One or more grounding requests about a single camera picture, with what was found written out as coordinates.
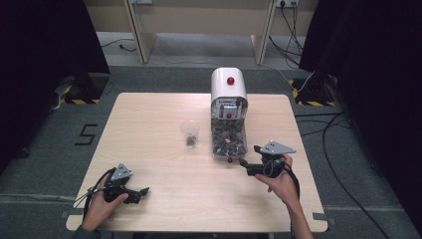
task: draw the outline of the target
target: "electrical cable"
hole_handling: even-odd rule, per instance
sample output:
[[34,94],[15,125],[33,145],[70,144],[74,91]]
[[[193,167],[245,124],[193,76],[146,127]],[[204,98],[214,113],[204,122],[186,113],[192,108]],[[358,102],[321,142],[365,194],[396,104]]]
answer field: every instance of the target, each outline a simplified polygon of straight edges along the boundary
[[351,200],[354,201],[354,203],[356,203],[356,205],[362,210],[363,213],[366,214],[366,216],[373,222],[373,224],[378,228],[378,230],[382,233],[382,235],[384,235],[385,238],[389,238],[388,235],[385,233],[385,231],[381,228],[381,226],[375,221],[375,219],[368,213],[368,211],[366,211],[366,209],[353,197],[353,195],[351,195],[351,193],[347,190],[347,188],[344,186],[344,184],[341,182],[341,180],[339,179],[337,173],[335,172],[334,168],[332,167],[331,161],[329,160],[328,157],[328,153],[326,152],[326,147],[325,147],[325,136],[326,136],[326,131],[328,130],[328,128],[331,126],[332,122],[335,121],[335,119],[339,116],[341,116],[343,113],[338,113],[335,117],[333,117],[328,125],[325,127],[325,129],[323,130],[322,133],[322,149],[323,149],[323,154],[325,156],[326,162],[328,163],[329,169],[332,172],[332,175],[335,177],[335,180],[338,182],[338,184],[341,186],[341,188],[344,190],[344,192],[350,197]]
[[295,115],[295,118],[302,118],[302,117],[321,117],[321,116],[336,116],[338,114],[342,114],[343,112],[340,113],[321,113],[321,114],[304,114],[304,115]]
[[[153,50],[157,51],[161,56],[166,56],[156,46],[154,46]],[[301,90],[303,90],[305,85],[307,84],[308,80],[314,74],[314,72],[310,73],[310,75],[307,77],[307,79],[305,80],[302,87],[299,90],[296,90],[294,87],[292,87],[292,85],[290,84],[290,80],[286,78],[286,76],[283,74],[283,72],[281,70],[273,68],[273,67],[269,67],[269,66],[266,66],[266,65],[247,66],[247,65],[242,65],[242,64],[221,64],[221,63],[216,63],[216,62],[190,62],[190,61],[172,62],[172,61],[168,61],[168,60],[165,60],[164,62],[169,63],[169,64],[198,64],[198,65],[208,65],[209,64],[209,65],[216,65],[216,66],[219,66],[219,67],[227,67],[227,66],[229,66],[229,67],[241,67],[241,68],[248,68],[248,69],[254,69],[254,70],[260,69],[260,68],[268,68],[268,69],[279,72],[279,74],[282,76],[282,78],[289,84],[289,87],[292,89],[292,91],[295,91],[295,92],[300,92]]]
[[298,37],[296,36],[296,22],[297,22],[297,20],[298,20],[298,6],[296,5],[296,3],[294,3],[294,11],[293,11],[293,13],[294,13],[294,29],[292,29],[292,27],[291,27],[291,25],[290,25],[290,23],[289,23],[289,21],[288,21],[288,19],[287,19],[287,17],[286,17],[286,15],[285,15],[285,12],[283,11],[284,10],[284,6],[283,7],[281,7],[281,10],[282,10],[282,15],[283,15],[283,18],[285,19],[285,21],[286,21],[286,23],[287,23],[287,25],[288,25],[288,28],[289,28],[289,31],[290,31],[290,33],[291,33],[291,38],[294,40],[294,42],[298,45],[298,47],[301,49],[301,50],[303,50],[304,48],[302,47],[302,45],[301,45],[301,43],[299,42],[299,40],[298,40]]
[[297,53],[293,53],[293,52],[289,52],[289,51],[287,51],[287,50],[284,50],[283,48],[281,48],[281,47],[279,47],[275,42],[274,42],[274,40],[273,40],[273,38],[271,37],[271,36],[269,36],[268,37],[269,39],[270,39],[270,41],[273,43],[273,45],[274,45],[274,47],[276,48],[276,50],[280,53],[280,54],[282,54],[282,56],[284,56],[285,57],[285,59],[286,59],[286,64],[290,67],[290,68],[293,68],[293,69],[297,69],[297,68],[294,68],[294,67],[292,67],[290,64],[289,64],[289,62],[288,62],[288,60],[289,61],[291,61],[291,62],[293,62],[295,65],[299,65],[299,63],[295,60],[295,59],[293,59],[291,56],[289,56],[289,54],[293,54],[293,55],[296,55],[296,56],[300,56],[299,54],[297,54]]
[[110,43],[107,43],[107,44],[105,44],[105,45],[102,45],[102,47],[109,46],[109,45],[111,45],[111,44],[113,44],[113,43],[116,43],[116,42],[119,42],[119,41],[134,41],[134,39],[126,39],[126,38],[122,38],[122,39],[118,39],[118,40],[112,41],[112,42],[110,42]]
[[94,194],[99,190],[99,185],[101,183],[101,181],[103,180],[103,178],[105,178],[109,173],[112,173],[113,171],[115,171],[115,167],[112,169],[109,169],[107,172],[105,172],[100,179],[97,181],[97,183],[88,189],[88,192],[85,193],[84,195],[82,195],[80,198],[78,198],[77,200],[75,200],[75,203],[78,202],[77,205],[75,205],[74,203],[74,208],[77,208],[82,201],[84,201],[84,199],[86,199],[85,201],[85,207],[84,207],[84,214],[83,214],[83,220],[85,219],[85,216],[87,216],[88,213],[88,209],[90,207],[90,203],[91,203],[91,199],[93,198]]
[[124,49],[124,50],[127,50],[128,52],[134,52],[134,51],[136,51],[136,48],[135,49],[128,49],[128,48],[126,48],[126,47],[124,47],[122,44],[120,44],[120,45],[118,45],[121,49]]
[[19,199],[27,199],[29,201],[49,201],[49,202],[74,202],[75,197],[61,195],[45,195],[45,194],[17,194],[17,193],[1,193],[0,201]]
[[[290,44],[291,44],[291,43],[292,43],[292,36],[291,36],[291,38],[289,39],[289,43],[288,43],[288,46],[286,47],[286,51],[288,51],[288,50],[289,50],[289,47],[290,47]],[[290,68],[295,69],[295,70],[298,70],[298,69],[299,69],[299,63],[298,63],[298,62],[294,61],[293,63],[294,63],[297,67],[293,67],[293,66],[291,66],[291,65],[289,64],[288,58],[285,58],[285,61],[286,61],[286,65],[288,65]]]
[[[336,123],[332,123],[331,126],[340,126],[340,127],[344,127],[344,128],[352,128],[351,126],[344,126],[344,125],[339,124],[340,122],[343,122],[345,120],[347,120],[347,119],[338,121]],[[311,131],[311,132],[307,132],[307,133],[303,133],[303,134],[301,134],[301,136],[308,136],[308,135],[311,135],[311,134],[315,134],[315,133],[321,132],[323,130],[324,130],[324,128],[323,129],[319,129],[319,130],[315,130],[315,131]]]
[[302,54],[302,50],[304,49],[301,45],[301,43],[298,40],[298,36],[296,34],[296,24],[298,22],[298,14],[299,14],[299,9],[298,9],[298,3],[297,2],[293,2],[293,13],[294,13],[294,17],[293,17],[293,31],[294,31],[294,37],[296,39],[296,44],[298,47],[298,51]]
[[[323,122],[323,123],[328,123],[328,121],[324,121],[324,120],[318,120],[318,119],[303,119],[303,120],[297,120],[296,122]],[[333,125],[335,125],[335,126],[340,126],[340,127],[344,127],[344,128],[352,128],[352,126],[346,126],[346,125],[342,125],[342,124],[340,124],[341,122],[344,122],[344,121],[348,121],[348,119],[343,119],[343,120],[340,120],[340,121],[338,121],[338,122],[334,122],[334,123],[332,123]]]

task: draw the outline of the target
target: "hand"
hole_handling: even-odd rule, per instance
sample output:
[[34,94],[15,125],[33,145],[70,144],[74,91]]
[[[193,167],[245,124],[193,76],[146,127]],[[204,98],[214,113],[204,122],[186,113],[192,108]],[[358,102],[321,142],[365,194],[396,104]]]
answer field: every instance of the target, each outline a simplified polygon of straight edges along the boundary
[[[293,160],[287,155],[283,154],[286,163],[292,167]],[[256,174],[255,178],[268,185],[268,192],[274,191],[282,201],[289,205],[293,202],[299,201],[295,184],[289,174],[283,170],[276,178],[270,178],[263,174]]]
[[[100,186],[106,184],[109,174],[107,174],[100,182]],[[82,227],[87,231],[95,231],[102,225],[114,210],[128,198],[128,194],[124,193],[116,198],[113,202],[106,202],[104,193],[98,191],[94,196],[88,209],[88,213],[82,223]]]

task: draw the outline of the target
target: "wire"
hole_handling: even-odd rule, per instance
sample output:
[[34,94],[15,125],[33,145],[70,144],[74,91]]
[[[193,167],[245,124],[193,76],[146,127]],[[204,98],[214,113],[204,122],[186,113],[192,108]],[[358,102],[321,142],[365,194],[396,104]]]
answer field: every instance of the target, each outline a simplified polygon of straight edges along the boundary
[[379,231],[384,235],[385,238],[389,238],[388,235],[385,233],[385,231],[381,228],[381,226],[375,221],[375,219],[368,213],[368,211],[366,211],[366,209],[351,195],[351,193],[347,190],[347,188],[344,186],[344,184],[341,182],[341,180],[339,179],[337,173],[335,172],[334,168],[332,167],[331,161],[329,160],[328,157],[328,153],[326,152],[326,147],[325,147],[325,136],[326,136],[326,131],[328,130],[328,128],[331,126],[332,122],[335,121],[335,119],[339,116],[341,116],[343,113],[338,113],[335,117],[333,117],[328,125],[325,127],[325,129],[323,130],[322,133],[322,149],[323,149],[323,154],[325,156],[326,162],[328,163],[329,169],[332,172],[332,175],[335,177],[335,180],[338,182],[338,184],[341,186],[341,188],[344,190],[344,192],[351,198],[351,200],[354,201],[354,203],[356,203],[356,205],[362,210],[363,213],[366,214],[366,216],[373,222],[373,224],[379,229]]
[[294,37],[295,37],[295,42],[297,44],[298,47],[298,51],[300,53],[302,53],[302,50],[304,49],[301,45],[301,43],[298,40],[298,36],[296,35],[296,23],[298,22],[298,13],[299,13],[299,9],[298,9],[298,3],[297,2],[293,2],[293,13],[294,13],[294,23],[293,23],[293,32],[294,32]]
[[120,45],[118,45],[121,49],[124,49],[124,50],[127,50],[128,52],[134,52],[134,51],[136,51],[136,48],[135,49],[128,49],[128,48],[126,48],[126,47],[124,47],[122,44],[120,44]]
[[270,39],[270,41],[273,43],[273,45],[274,45],[274,47],[276,48],[276,50],[280,53],[280,54],[282,54],[284,57],[285,57],[285,59],[286,59],[286,64],[290,67],[290,68],[293,68],[293,69],[298,69],[298,68],[294,68],[294,67],[292,67],[290,64],[289,64],[289,62],[288,62],[288,59],[289,59],[289,61],[291,61],[291,62],[293,62],[295,65],[299,65],[299,63],[295,60],[295,59],[293,59],[291,56],[289,56],[289,54],[293,54],[293,55],[296,55],[296,56],[300,56],[299,54],[297,54],[297,53],[293,53],[293,52],[289,52],[289,51],[287,51],[287,50],[284,50],[283,48],[281,48],[281,47],[279,47],[275,42],[274,42],[274,40],[273,40],[273,38],[271,37],[271,36],[269,36],[268,37],[269,39]]
[[[344,127],[344,128],[352,128],[351,126],[344,126],[344,125],[341,125],[340,123],[341,122],[343,122],[343,121],[346,121],[347,119],[344,119],[344,120],[341,120],[341,121],[338,121],[338,122],[336,122],[336,123],[332,123],[331,124],[331,126],[340,126],[340,127]],[[321,131],[324,131],[325,130],[325,128],[323,128],[323,129],[319,129],[319,130],[316,130],[316,131],[311,131],[311,132],[307,132],[307,133],[303,133],[303,134],[301,134],[301,136],[308,136],[308,135],[311,135],[311,134],[315,134],[315,133],[318,133],[318,132],[321,132]]]
[[[153,51],[157,51],[161,56],[166,57],[166,55],[161,52],[156,46],[153,47]],[[279,69],[273,68],[273,67],[269,67],[266,65],[259,65],[259,66],[247,66],[247,65],[242,65],[242,64],[221,64],[221,63],[216,63],[216,62],[190,62],[190,61],[180,61],[180,62],[172,62],[172,61],[168,61],[165,60],[164,62],[169,63],[169,64],[198,64],[198,65],[216,65],[219,67],[225,67],[225,66],[230,66],[230,67],[241,67],[241,68],[248,68],[248,69],[260,69],[260,68],[268,68],[274,71],[279,72],[279,74],[282,76],[282,78],[289,84],[289,87],[292,89],[292,91],[296,91],[296,92],[300,92],[301,90],[304,89],[305,85],[307,84],[307,81],[311,78],[311,76],[314,74],[314,72],[310,73],[310,75],[307,77],[307,79],[305,80],[304,84],[302,85],[302,87],[299,90],[296,90],[291,84],[290,84],[290,80],[286,78],[286,76],[283,74],[283,72]]]
[[288,24],[289,31],[291,32],[291,39],[293,39],[294,42],[298,45],[298,47],[301,50],[303,50],[304,48],[302,47],[301,43],[298,41],[298,37],[296,36],[296,22],[298,20],[298,7],[297,7],[297,5],[294,4],[294,8],[293,8],[293,10],[294,10],[293,11],[293,15],[294,15],[294,17],[293,17],[293,20],[294,20],[294,26],[293,26],[294,28],[293,28],[293,30],[292,30],[292,27],[291,27],[291,25],[290,25],[290,23],[289,23],[286,15],[285,15],[285,12],[283,11],[284,10],[284,7],[282,7],[281,9],[282,9],[283,18],[285,19],[286,23]]
[[336,116],[338,114],[340,114],[340,113],[304,114],[304,115],[295,115],[295,118],[320,117],[320,116]]
[[[286,51],[288,51],[289,50],[289,47],[290,47],[290,44],[292,43],[292,36],[291,36],[291,38],[289,39],[289,43],[288,43],[288,46],[286,47]],[[292,68],[292,69],[298,69],[299,68],[299,63],[298,62],[296,62],[296,61],[294,61],[293,63],[295,63],[295,65],[297,66],[297,67],[292,67],[290,64],[289,64],[289,62],[288,62],[288,58],[285,58],[285,60],[286,60],[286,65],[288,65],[290,68]]]
[[61,195],[45,195],[45,194],[17,194],[17,193],[1,193],[0,201],[11,199],[17,201],[19,199],[29,199],[31,201],[55,201],[55,202],[73,202],[75,197]]
[[[324,123],[328,123],[328,121],[324,121],[324,120],[318,120],[318,119],[303,119],[303,120],[298,120],[297,122],[324,122]],[[342,125],[342,124],[340,124],[341,122],[344,122],[344,121],[348,121],[348,119],[343,119],[343,120],[340,120],[340,121],[338,121],[338,122],[335,122],[335,123],[332,123],[333,125],[335,125],[335,126],[340,126],[340,127],[344,127],[344,128],[352,128],[352,126],[347,126],[347,125]]]
[[110,42],[110,43],[107,43],[107,44],[105,44],[105,45],[102,45],[102,47],[109,46],[109,45],[111,45],[111,44],[113,44],[113,43],[116,43],[116,42],[119,42],[119,41],[134,41],[134,39],[125,39],[125,38],[122,38],[122,39],[118,39],[118,40],[112,41],[112,42]]

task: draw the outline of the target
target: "robotic hand controller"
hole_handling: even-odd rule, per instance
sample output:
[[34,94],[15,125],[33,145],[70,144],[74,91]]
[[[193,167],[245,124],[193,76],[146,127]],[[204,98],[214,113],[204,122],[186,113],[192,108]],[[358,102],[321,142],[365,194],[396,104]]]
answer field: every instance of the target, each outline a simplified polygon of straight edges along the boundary
[[245,116],[248,108],[242,72],[219,68],[211,76],[213,156],[233,162],[247,152]]
[[284,146],[272,140],[264,147],[255,145],[254,151],[261,154],[262,164],[250,164],[243,158],[239,158],[239,163],[246,168],[249,176],[264,174],[272,178],[277,177],[284,169],[286,169],[286,161],[283,158],[283,154],[296,152],[293,148]]
[[[108,179],[105,182],[105,185],[100,185],[101,181],[109,174]],[[93,196],[98,191],[102,191],[104,193],[104,199],[106,202],[112,202],[120,195],[127,193],[128,198],[123,202],[125,204],[134,203],[138,204],[140,198],[145,196],[148,193],[149,187],[141,189],[139,191],[134,191],[127,189],[125,187],[126,183],[129,181],[129,178],[132,176],[132,172],[124,166],[123,163],[120,163],[118,167],[114,167],[109,169],[107,172],[103,174],[103,176],[97,181],[96,185],[89,188],[88,192],[76,200],[78,205],[84,200],[85,207],[84,207],[84,218],[88,213],[88,209],[90,207],[91,200]]]

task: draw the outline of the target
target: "metal bracket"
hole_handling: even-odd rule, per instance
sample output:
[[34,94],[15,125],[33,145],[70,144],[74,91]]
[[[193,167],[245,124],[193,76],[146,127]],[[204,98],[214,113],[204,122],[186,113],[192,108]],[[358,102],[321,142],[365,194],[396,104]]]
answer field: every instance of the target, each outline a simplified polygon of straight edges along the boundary
[[261,152],[273,155],[283,153],[294,153],[296,152],[296,150],[294,148],[284,146],[280,143],[277,143],[276,141],[271,140],[265,146],[261,147]]
[[136,5],[152,5],[152,0],[130,0],[130,3]]
[[132,172],[124,166],[123,163],[120,163],[115,170],[115,172],[111,176],[111,181],[116,181],[125,177],[132,176]]

